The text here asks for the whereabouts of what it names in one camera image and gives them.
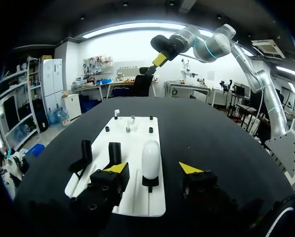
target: bolt hole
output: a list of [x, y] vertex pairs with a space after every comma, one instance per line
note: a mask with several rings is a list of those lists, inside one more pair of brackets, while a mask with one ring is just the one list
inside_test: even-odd
[[96, 206], [95, 204], [90, 204], [90, 205], [89, 205], [89, 209], [90, 209], [91, 211], [96, 210], [96, 208], [97, 208], [97, 206]]

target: white cabinet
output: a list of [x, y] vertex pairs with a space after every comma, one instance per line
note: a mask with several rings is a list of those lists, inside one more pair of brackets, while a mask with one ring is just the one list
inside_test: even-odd
[[62, 59], [47, 59], [40, 64], [40, 82], [43, 87], [44, 102], [47, 111], [63, 107]]
[[53, 83], [53, 59], [43, 60], [42, 62], [42, 78], [40, 81], [43, 86], [44, 96], [54, 93]]
[[69, 95], [68, 97], [63, 98], [63, 100], [64, 100], [65, 108], [69, 113], [70, 120], [82, 114], [80, 111], [78, 94]]
[[63, 90], [62, 59], [53, 59], [53, 84], [54, 93]]
[[57, 93], [54, 93], [56, 104], [58, 104], [61, 107], [64, 107], [65, 105], [63, 103], [62, 95], [63, 95], [63, 92], [62, 91], [59, 91]]
[[56, 102], [54, 94], [48, 95], [45, 97], [45, 107], [47, 111], [49, 111], [49, 109], [51, 110], [56, 109], [56, 105], [57, 105], [57, 102]]

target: white refrigerator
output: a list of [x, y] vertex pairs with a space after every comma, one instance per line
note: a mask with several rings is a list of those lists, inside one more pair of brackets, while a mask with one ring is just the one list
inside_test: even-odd
[[47, 59], [41, 62], [40, 82], [46, 110], [63, 107], [62, 59]]

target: air conditioning vent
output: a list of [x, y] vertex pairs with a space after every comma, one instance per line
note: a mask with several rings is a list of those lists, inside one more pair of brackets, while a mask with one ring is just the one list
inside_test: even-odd
[[257, 47], [264, 54], [280, 55], [282, 58], [286, 58], [272, 39], [252, 40], [252, 45]]

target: white board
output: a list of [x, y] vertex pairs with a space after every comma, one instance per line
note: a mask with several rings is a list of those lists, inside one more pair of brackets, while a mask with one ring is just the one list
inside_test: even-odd
[[[162, 159], [159, 185], [153, 187], [152, 193], [148, 192], [148, 187], [142, 185], [143, 147], [149, 140], [156, 141], [160, 146], [157, 118], [149, 120], [149, 117], [135, 117], [134, 124], [130, 126], [131, 132], [127, 133], [129, 119], [131, 117], [118, 117], [117, 120], [112, 118], [107, 123], [110, 131], [106, 132], [105, 126], [92, 144], [93, 162], [86, 168], [80, 181], [75, 174], [72, 175], [65, 194], [70, 198], [77, 197], [90, 183], [89, 176], [97, 169], [104, 169], [109, 163], [109, 142], [119, 142], [122, 162], [129, 163], [130, 178], [120, 205], [115, 206], [112, 212], [128, 216], [159, 217], [166, 211]], [[149, 133], [150, 127], [153, 128], [153, 133]]]

